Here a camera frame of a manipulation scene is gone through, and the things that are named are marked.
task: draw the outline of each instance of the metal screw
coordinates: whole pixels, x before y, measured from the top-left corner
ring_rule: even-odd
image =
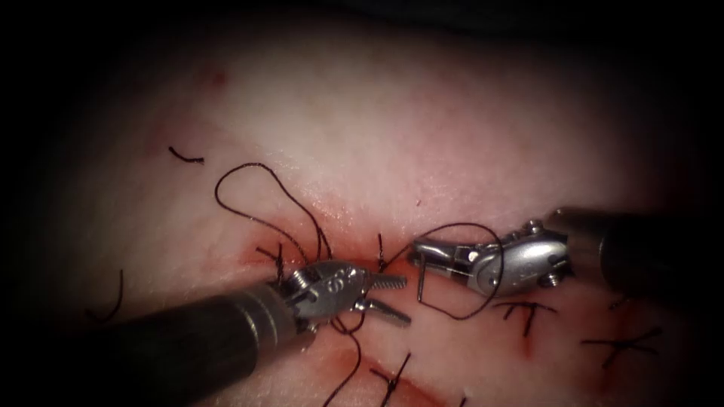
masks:
[[[543,230],[543,222],[540,219],[530,219],[523,225],[523,230],[529,234],[536,234]]]
[[[555,271],[552,271],[544,276],[541,276],[538,278],[538,285],[543,288],[551,288],[558,286],[561,281],[563,281],[563,278],[560,276],[560,274],[556,273]]]

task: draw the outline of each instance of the skin surface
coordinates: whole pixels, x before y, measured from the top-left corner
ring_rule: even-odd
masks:
[[[254,252],[288,241],[220,208],[216,181],[245,162],[270,166],[311,210],[338,259],[374,270],[385,255],[449,222],[499,234],[562,205],[653,213],[696,210],[708,196],[686,129],[624,73],[571,50],[475,41],[317,14],[225,21],[164,32],[134,48],[64,131],[42,184],[37,274],[19,305],[70,330],[84,309],[138,317],[274,276]],[[174,157],[203,157],[203,165]],[[313,229],[260,170],[233,175],[224,201],[289,231],[314,258]],[[449,238],[489,239],[478,231]],[[332,405],[378,405],[412,354],[390,405],[665,405],[678,396],[697,338],[683,315],[568,279],[518,299],[528,316],[491,308],[457,322],[416,303],[416,270],[399,292],[408,329],[367,318],[360,371]],[[426,299],[457,314],[481,298],[439,277]],[[349,324],[358,319],[345,315]],[[659,357],[582,339],[634,338]],[[314,345],[202,405],[321,405],[348,374],[352,342],[322,328]]]

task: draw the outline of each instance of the cut suture end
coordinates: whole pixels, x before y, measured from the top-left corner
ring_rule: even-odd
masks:
[[[530,326],[533,323],[533,318],[535,317],[535,310],[538,308],[544,309],[546,311],[550,311],[554,314],[558,314],[558,310],[555,308],[548,307],[547,305],[539,304],[538,302],[530,302],[530,301],[519,301],[519,302],[501,302],[499,304],[493,305],[494,308],[502,307],[502,306],[508,306],[508,310],[505,311],[505,315],[503,316],[503,320],[508,320],[509,316],[513,313],[513,310],[518,307],[528,308],[530,309],[530,313],[528,313],[528,319],[526,320],[526,327],[523,330],[523,337],[527,338],[528,334],[530,333]]]
[[[186,158],[186,157],[182,156],[181,154],[179,154],[179,153],[176,151],[176,149],[174,149],[174,148],[171,147],[170,145],[168,146],[168,151],[171,151],[171,154],[173,154],[174,157],[178,158],[179,160],[181,160],[181,161],[183,161],[183,162],[185,162],[185,163],[196,163],[196,164],[204,165],[204,158],[203,158],[203,157]]]

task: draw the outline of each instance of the black suture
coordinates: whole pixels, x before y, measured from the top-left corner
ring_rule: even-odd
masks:
[[[379,269],[378,272],[382,273],[383,268],[387,265],[385,263],[385,260],[383,259],[383,250],[382,250],[382,234],[377,234],[377,243],[379,244]],[[352,340],[357,345],[357,363],[355,363],[354,368],[352,369],[352,372],[345,378],[345,380],[342,381],[342,383],[337,386],[337,388],[330,394],[330,396],[327,398],[327,401],[324,402],[324,406],[326,407],[329,405],[329,403],[332,401],[332,399],[339,393],[339,391],[347,384],[347,382],[352,379],[352,376],[354,376],[355,373],[357,373],[357,370],[360,368],[361,358],[362,358],[362,351],[359,344],[359,341],[357,341],[357,338],[355,338],[354,334],[359,331],[362,328],[362,325],[364,325],[364,319],[367,313],[364,311],[362,312],[360,316],[360,321],[355,325],[354,327],[348,329],[344,323],[342,323],[342,320],[339,319],[339,317],[335,317],[335,319],[330,321],[330,325],[333,329],[335,329],[337,332],[339,332],[342,335],[349,335]]]
[[[179,154],[178,152],[176,152],[176,150],[173,149],[173,147],[171,147],[170,145],[168,146],[168,151],[171,151],[171,154],[173,154],[176,158],[178,158],[179,160],[181,160],[181,161],[183,161],[183,162],[186,162],[186,163],[196,163],[196,164],[204,165],[204,158],[203,158],[203,157],[199,157],[199,158],[186,158],[186,157],[182,156],[181,154]]]
[[[503,264],[503,257],[504,257],[504,256],[503,256],[503,250],[504,250],[504,248],[503,248],[503,242],[500,241],[500,237],[498,237],[498,235],[495,234],[495,232],[492,231],[491,228],[488,228],[487,226],[481,225],[481,224],[479,224],[479,223],[473,223],[473,222],[456,222],[456,223],[449,223],[449,224],[447,224],[447,225],[438,226],[438,227],[436,227],[436,228],[433,228],[433,229],[431,229],[431,230],[429,230],[429,231],[426,231],[425,233],[419,235],[419,237],[424,237],[424,236],[427,236],[427,235],[429,235],[429,234],[432,234],[432,233],[434,233],[434,232],[436,232],[436,231],[441,231],[441,230],[443,230],[443,229],[445,229],[445,228],[454,228],[454,227],[456,227],[456,226],[474,226],[475,228],[481,228],[481,229],[483,229],[484,231],[486,231],[486,232],[488,232],[488,233],[490,233],[490,234],[492,235],[493,240],[494,240],[495,243],[498,245],[498,247],[500,247],[500,253],[501,253],[501,255],[499,256],[499,257],[500,257],[500,275],[499,275],[499,278],[498,278],[498,282],[499,282],[499,283],[496,284],[495,287],[493,287],[492,293],[491,293],[490,297],[487,297],[481,306],[479,306],[478,308],[476,308],[475,310],[473,310],[473,311],[470,312],[469,314],[466,314],[466,315],[463,315],[463,316],[458,316],[458,315],[451,314],[450,312],[445,311],[445,310],[442,309],[442,308],[439,308],[439,307],[437,307],[437,306],[435,306],[435,305],[432,305],[432,304],[429,304],[429,303],[423,301],[423,300],[422,300],[422,294],[419,296],[417,302],[419,302],[420,304],[422,304],[422,305],[424,305],[424,306],[426,306],[426,307],[428,307],[428,308],[432,308],[433,310],[436,310],[437,312],[441,312],[442,314],[445,314],[445,315],[447,315],[448,317],[450,317],[450,318],[452,318],[452,319],[454,319],[454,320],[456,320],[456,321],[463,321],[463,320],[467,320],[467,319],[469,319],[469,318],[472,318],[472,317],[478,315],[483,309],[485,309],[485,307],[488,306],[488,304],[490,304],[490,302],[492,301],[492,299],[495,297],[495,294],[498,292],[498,288],[500,287],[500,281],[502,281],[502,279],[503,279],[503,273],[504,273],[504,270],[505,270],[505,265]],[[392,263],[397,257],[401,256],[402,253],[404,253],[405,251],[407,251],[407,250],[410,248],[410,246],[411,246],[411,243],[408,243],[405,247],[402,248],[402,250],[400,250],[398,253],[396,253],[394,256],[392,256],[392,259],[391,259],[388,263]],[[425,263],[422,262],[422,263],[421,263],[421,267],[420,267],[420,280],[424,281],[424,278],[425,278]]]
[[[649,353],[651,355],[658,355],[658,351],[652,347],[646,347],[646,346],[640,346],[637,345],[637,342],[646,340],[648,338],[652,338],[654,336],[659,336],[664,333],[664,330],[661,329],[660,326],[655,326],[651,328],[647,333],[638,336],[633,339],[624,339],[620,341],[610,341],[610,340],[599,340],[599,339],[584,339],[581,341],[581,344],[607,344],[610,347],[613,347],[613,351],[609,355],[609,357],[606,358],[606,360],[601,363],[601,368],[606,369],[613,363],[614,359],[624,350],[627,349],[634,349],[638,350],[639,352]]]
[[[279,243],[279,250],[277,251],[276,256],[271,254],[270,252],[267,252],[261,247],[257,247],[256,251],[262,253],[264,256],[269,257],[274,262],[274,265],[277,266],[277,278],[274,281],[274,284],[276,286],[280,286],[281,281],[284,278],[284,259],[281,256],[281,243]]]
[[[110,321],[115,315],[118,313],[118,310],[121,309],[121,303],[123,302],[123,269],[121,269],[118,272],[119,278],[118,278],[118,299],[115,300],[115,306],[111,310],[111,312],[108,313],[103,318],[98,317],[93,311],[89,309],[85,309],[85,315],[88,317],[88,319],[92,320],[95,323],[107,323]]]
[[[317,219],[314,217],[314,215],[311,214],[311,212],[309,212],[309,211],[307,210],[307,208],[304,207],[304,205],[302,205],[294,196],[292,196],[292,194],[289,193],[289,191],[287,191],[287,189],[284,187],[284,184],[282,184],[282,183],[281,183],[281,180],[279,179],[279,177],[277,177],[277,174],[276,174],[271,168],[267,167],[266,165],[264,165],[264,164],[262,164],[262,163],[245,163],[245,164],[242,164],[242,165],[240,165],[240,166],[238,166],[238,167],[234,167],[234,168],[230,169],[226,174],[224,174],[224,175],[219,179],[219,181],[216,183],[216,187],[215,187],[214,190],[213,190],[213,195],[214,195],[214,197],[216,198],[216,202],[219,204],[219,206],[221,206],[221,207],[224,208],[225,210],[228,210],[228,211],[231,212],[231,213],[234,213],[235,215],[243,216],[244,218],[247,218],[247,219],[249,219],[250,221],[257,222],[257,223],[259,223],[259,224],[261,224],[261,225],[266,226],[267,228],[270,228],[270,229],[272,229],[272,230],[274,230],[274,231],[279,232],[282,236],[284,236],[285,238],[287,238],[287,239],[296,247],[297,250],[299,250],[299,254],[302,255],[302,259],[304,260],[305,265],[308,265],[308,264],[309,264],[309,259],[307,258],[307,255],[304,253],[304,249],[302,249],[302,246],[299,244],[299,242],[297,242],[297,241],[296,241],[289,233],[287,233],[285,230],[283,230],[283,229],[279,228],[278,226],[276,226],[276,225],[274,225],[274,224],[272,224],[272,223],[270,223],[270,222],[267,222],[267,221],[265,221],[265,220],[263,220],[263,219],[259,219],[259,218],[256,218],[256,217],[252,216],[252,215],[249,215],[248,213],[244,213],[244,212],[241,212],[241,211],[239,211],[239,210],[235,210],[235,209],[229,207],[228,205],[226,205],[225,203],[223,203],[223,202],[221,201],[221,198],[219,197],[219,187],[221,186],[222,182],[224,182],[224,179],[226,179],[226,177],[232,175],[232,174],[235,173],[236,171],[242,170],[242,169],[247,168],[247,167],[258,167],[258,168],[264,169],[267,173],[269,173],[269,175],[271,175],[272,178],[274,178],[274,180],[276,181],[277,185],[279,185],[279,188],[281,188],[282,192],[283,192],[295,205],[297,205],[298,208],[300,208],[301,210],[304,211],[304,213],[307,214],[307,216],[310,218],[311,222],[314,224],[314,230],[315,230],[315,232],[316,232],[316,234],[317,234],[317,257],[316,257],[316,261],[318,262],[318,261],[321,259],[321,245],[322,245],[323,242],[324,242],[324,246],[325,246],[326,249],[327,249],[327,258],[328,258],[328,259],[331,259],[331,258],[332,258],[332,250],[331,250],[331,248],[330,248],[329,243],[327,242],[327,236],[324,234],[324,231],[322,231],[322,229],[319,227],[319,224],[317,223]]]
[[[554,314],[558,314],[558,310],[555,308],[548,307],[547,305],[539,304],[538,302],[529,302],[529,301],[517,301],[517,302],[501,302],[500,304],[495,304],[492,307],[497,308],[501,307],[503,305],[507,305],[509,308],[505,312],[505,315],[503,316],[503,320],[508,320],[508,317],[513,313],[513,310],[517,307],[525,307],[530,309],[530,314],[528,314],[528,319],[526,320],[526,328],[523,330],[523,337],[527,338],[528,334],[530,333],[530,326],[533,322],[533,318],[535,317],[535,310],[538,308],[542,308],[544,310],[550,311]]]
[[[385,254],[382,251],[382,234],[377,234],[377,243],[379,244],[379,256],[377,257],[377,272],[382,274],[385,272],[385,269],[387,268],[388,264],[385,261]]]
[[[402,371],[405,369],[405,366],[407,365],[407,361],[410,360],[410,356],[412,356],[412,354],[410,352],[407,352],[405,361],[402,362],[402,366],[400,366],[400,369],[397,370],[397,374],[392,379],[385,376],[385,374],[380,372],[379,370],[370,369],[370,372],[372,372],[374,375],[380,377],[382,380],[387,382],[387,392],[385,393],[385,398],[382,399],[382,403],[380,403],[380,407],[386,407],[387,404],[390,403],[390,397],[392,396],[392,392],[394,392],[395,389],[397,389],[397,384],[400,382],[400,376],[402,375]]]
[[[360,322],[360,326],[364,322],[364,314],[362,315],[362,321]],[[324,401],[324,404],[322,407],[327,407],[332,400],[337,396],[337,393],[345,386],[347,385],[347,382],[349,382],[352,379],[352,376],[354,376],[355,373],[357,373],[357,370],[360,368],[360,364],[362,364],[362,347],[360,346],[360,342],[355,338],[354,332],[352,332],[350,329],[347,329],[345,324],[342,322],[341,319],[338,317],[334,318],[330,321],[330,325],[334,330],[339,332],[341,335],[348,336],[352,339],[354,342],[354,346],[357,348],[357,362],[354,364],[354,368],[351,372],[349,372],[349,375],[345,378],[345,380],[342,381],[330,394],[329,397],[327,397],[327,400]]]

